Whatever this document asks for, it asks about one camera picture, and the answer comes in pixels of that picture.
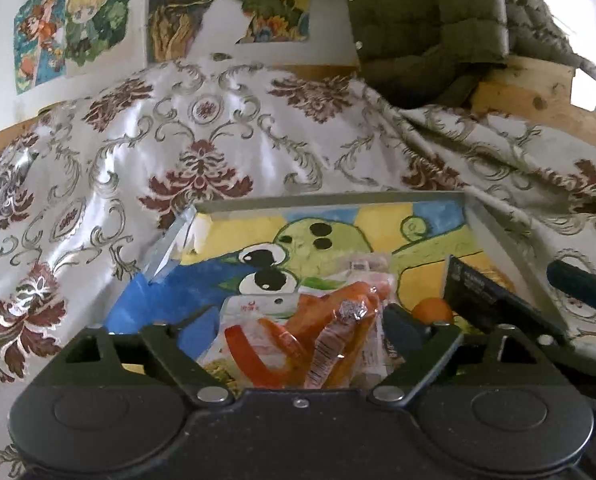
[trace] snack package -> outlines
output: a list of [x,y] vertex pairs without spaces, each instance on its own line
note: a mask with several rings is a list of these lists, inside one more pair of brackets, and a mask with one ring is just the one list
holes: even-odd
[[[199,362],[236,391],[258,388],[340,388],[375,334],[393,277],[364,271],[324,296],[235,296],[225,302],[220,333]],[[372,348],[376,346],[372,338]]]

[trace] wall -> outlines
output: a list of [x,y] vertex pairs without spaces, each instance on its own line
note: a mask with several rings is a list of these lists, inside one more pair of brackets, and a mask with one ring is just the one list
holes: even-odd
[[[126,59],[113,67],[74,78],[62,77],[17,96],[14,80],[14,16],[26,0],[0,0],[0,130],[33,117],[58,101],[95,94],[117,79],[143,68],[143,59]],[[146,0],[132,0],[144,18]],[[242,44],[247,20],[235,0],[217,0],[207,11],[203,30],[188,57],[228,52],[268,64],[354,64],[356,62],[346,0],[311,0],[311,37],[303,43]]]

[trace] maroon floral pattern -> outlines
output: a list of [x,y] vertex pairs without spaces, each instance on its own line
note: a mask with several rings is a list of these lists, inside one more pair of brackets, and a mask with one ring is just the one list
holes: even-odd
[[16,449],[10,444],[4,449],[0,449],[0,470],[8,469],[9,478],[18,478],[24,473],[22,459]]
[[0,160],[2,160],[2,157],[4,156],[5,153],[9,152],[9,150],[17,148],[18,146],[24,147],[24,148],[33,147],[33,145],[36,142],[38,142],[38,136],[35,133],[34,126],[35,125],[25,126],[22,130],[22,135],[20,137],[12,140],[11,142],[9,142],[8,145],[6,145],[4,148],[2,148],[2,150],[0,150]]
[[218,107],[216,106],[215,103],[211,103],[211,102],[201,103],[198,106],[198,115],[203,119],[207,119],[207,118],[211,117],[212,115],[215,115],[217,108]]
[[459,173],[447,165],[437,153],[433,158],[411,154],[408,163],[409,174],[401,180],[406,186],[420,191],[449,191],[462,187]]
[[0,229],[29,216],[27,209],[33,203],[33,193],[24,188],[28,164],[9,164],[0,172]]
[[167,171],[164,180],[151,177],[151,196],[138,200],[147,209],[160,213],[158,227],[167,229],[182,212],[197,200],[239,198],[253,189],[251,177],[237,178],[236,170],[225,162],[223,153],[208,140],[197,140],[179,157],[182,169]]
[[569,209],[572,213],[596,214],[596,164],[582,158],[574,162],[580,172],[563,176],[551,169],[540,171],[541,176],[556,186],[571,192]]
[[89,108],[84,120],[98,132],[103,131],[121,111],[129,108],[134,102],[149,99],[153,86],[147,85],[139,78],[127,79],[118,88],[103,95]]
[[46,264],[36,264],[8,300],[0,300],[0,383],[24,377],[29,355],[48,357],[60,351],[42,329],[60,323],[66,304]]
[[348,101],[348,77],[330,77],[321,82],[288,77],[274,79],[271,84],[271,95],[287,97],[287,104],[302,110],[316,123],[326,123],[335,114],[351,106]]

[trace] wooden board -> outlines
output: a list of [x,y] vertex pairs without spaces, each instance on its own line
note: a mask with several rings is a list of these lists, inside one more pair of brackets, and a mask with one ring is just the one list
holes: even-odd
[[499,112],[544,124],[596,147],[596,112],[570,103],[574,69],[537,59],[513,58],[492,70],[471,98],[472,112]]

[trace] gray fabric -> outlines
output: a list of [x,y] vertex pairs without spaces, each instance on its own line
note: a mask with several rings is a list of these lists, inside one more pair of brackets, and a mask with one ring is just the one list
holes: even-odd
[[399,106],[433,102],[472,64],[509,54],[596,79],[543,0],[349,0],[349,13],[364,78]]

